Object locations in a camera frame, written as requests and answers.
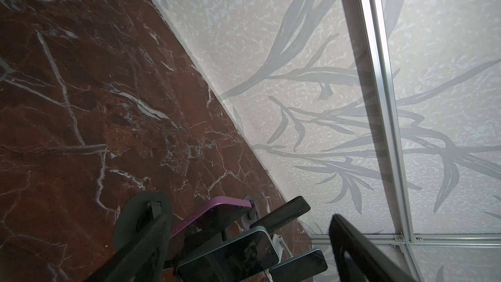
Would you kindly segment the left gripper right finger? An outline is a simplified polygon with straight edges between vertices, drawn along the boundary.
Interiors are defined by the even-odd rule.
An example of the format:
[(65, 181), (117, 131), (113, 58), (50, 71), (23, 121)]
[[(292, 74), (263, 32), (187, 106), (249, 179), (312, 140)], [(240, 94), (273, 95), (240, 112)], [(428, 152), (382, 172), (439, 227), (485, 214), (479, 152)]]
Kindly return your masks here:
[(341, 281), (413, 281), (342, 215), (333, 215), (329, 238)]

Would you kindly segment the white-edged phone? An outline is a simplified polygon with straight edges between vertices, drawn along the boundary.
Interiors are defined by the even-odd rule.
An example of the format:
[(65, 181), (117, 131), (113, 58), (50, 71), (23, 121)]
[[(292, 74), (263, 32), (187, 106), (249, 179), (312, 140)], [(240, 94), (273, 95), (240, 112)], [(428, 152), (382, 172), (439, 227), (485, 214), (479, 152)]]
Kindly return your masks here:
[(269, 269), (273, 281), (303, 281), (321, 274), (328, 268), (320, 249), (312, 249)]

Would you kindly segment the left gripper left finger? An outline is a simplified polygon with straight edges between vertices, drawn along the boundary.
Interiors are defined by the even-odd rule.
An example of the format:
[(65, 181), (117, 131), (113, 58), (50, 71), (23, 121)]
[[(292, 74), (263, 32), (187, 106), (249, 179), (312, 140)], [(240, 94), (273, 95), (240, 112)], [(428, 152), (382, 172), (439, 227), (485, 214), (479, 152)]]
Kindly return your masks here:
[(171, 237), (172, 214), (161, 214), (87, 281), (160, 281)]

